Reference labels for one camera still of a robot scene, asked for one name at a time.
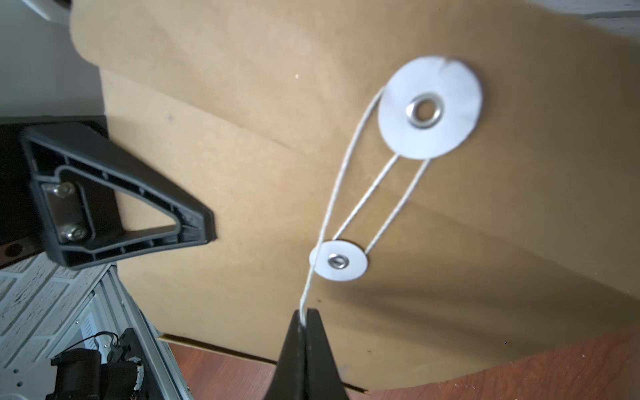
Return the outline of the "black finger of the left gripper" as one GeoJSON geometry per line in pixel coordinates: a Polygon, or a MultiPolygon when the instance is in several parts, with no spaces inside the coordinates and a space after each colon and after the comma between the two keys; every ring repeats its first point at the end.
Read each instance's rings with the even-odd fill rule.
{"type": "Polygon", "coordinates": [[[161,173],[81,123],[29,126],[20,134],[47,256],[72,270],[217,237],[213,211],[161,173]],[[121,221],[117,193],[171,224],[137,231],[121,221]]]}

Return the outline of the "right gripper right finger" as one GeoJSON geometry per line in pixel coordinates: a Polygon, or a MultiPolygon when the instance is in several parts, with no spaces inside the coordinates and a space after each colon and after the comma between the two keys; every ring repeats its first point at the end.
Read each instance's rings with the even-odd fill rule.
{"type": "Polygon", "coordinates": [[[306,317],[304,399],[349,400],[338,373],[320,313],[309,308],[306,317]]]}

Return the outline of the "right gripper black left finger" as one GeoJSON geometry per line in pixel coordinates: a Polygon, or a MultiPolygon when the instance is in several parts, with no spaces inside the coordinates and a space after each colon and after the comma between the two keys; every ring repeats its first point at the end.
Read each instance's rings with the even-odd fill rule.
{"type": "Polygon", "coordinates": [[[304,400],[306,394],[306,331],[300,311],[293,313],[273,379],[264,400],[304,400]]]}

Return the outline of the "brown kraft file bag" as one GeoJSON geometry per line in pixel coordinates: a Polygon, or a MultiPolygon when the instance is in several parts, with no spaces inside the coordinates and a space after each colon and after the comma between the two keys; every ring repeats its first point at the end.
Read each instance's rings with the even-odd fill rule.
{"type": "Polygon", "coordinates": [[[77,1],[110,137],[213,210],[217,239],[118,263],[167,339],[275,360],[353,132],[421,56],[483,107],[433,160],[358,141],[328,233],[365,275],[315,278],[342,379],[457,378],[639,323],[639,45],[523,1],[77,1]]]}

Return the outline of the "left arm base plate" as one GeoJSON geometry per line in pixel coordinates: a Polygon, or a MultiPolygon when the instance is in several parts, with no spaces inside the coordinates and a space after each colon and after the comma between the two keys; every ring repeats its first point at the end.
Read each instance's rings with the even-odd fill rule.
{"type": "Polygon", "coordinates": [[[113,361],[123,370],[123,399],[181,399],[155,341],[144,341],[127,328],[113,350],[113,361]]]}

